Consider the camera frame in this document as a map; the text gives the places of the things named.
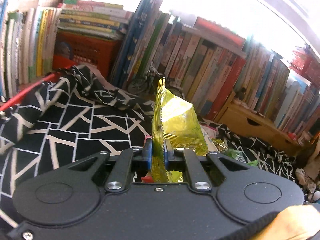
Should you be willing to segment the left hand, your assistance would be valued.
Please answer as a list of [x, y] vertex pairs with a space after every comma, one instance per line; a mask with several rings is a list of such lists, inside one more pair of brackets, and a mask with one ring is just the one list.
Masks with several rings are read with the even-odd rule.
[[251, 239], [309, 239], [319, 232], [319, 211], [312, 205], [295, 205], [281, 211]]

